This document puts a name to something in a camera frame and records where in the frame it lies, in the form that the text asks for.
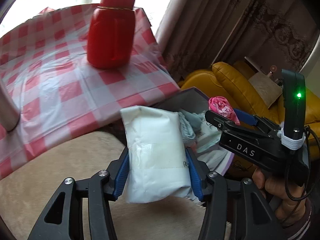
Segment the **person's right hand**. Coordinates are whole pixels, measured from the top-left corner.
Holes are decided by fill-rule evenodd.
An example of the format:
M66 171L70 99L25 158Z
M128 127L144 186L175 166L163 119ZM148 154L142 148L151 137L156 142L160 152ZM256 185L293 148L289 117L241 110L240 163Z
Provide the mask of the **person's right hand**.
M282 222L283 226L290 226L304 216L306 211L306 199L302 200L300 203L292 201L287 196L284 181L274 179L272 176L269 176L266 179L262 170L258 167L255 169L252 179L264 197L267 192L281 199L281 203L274 214L278 220Z

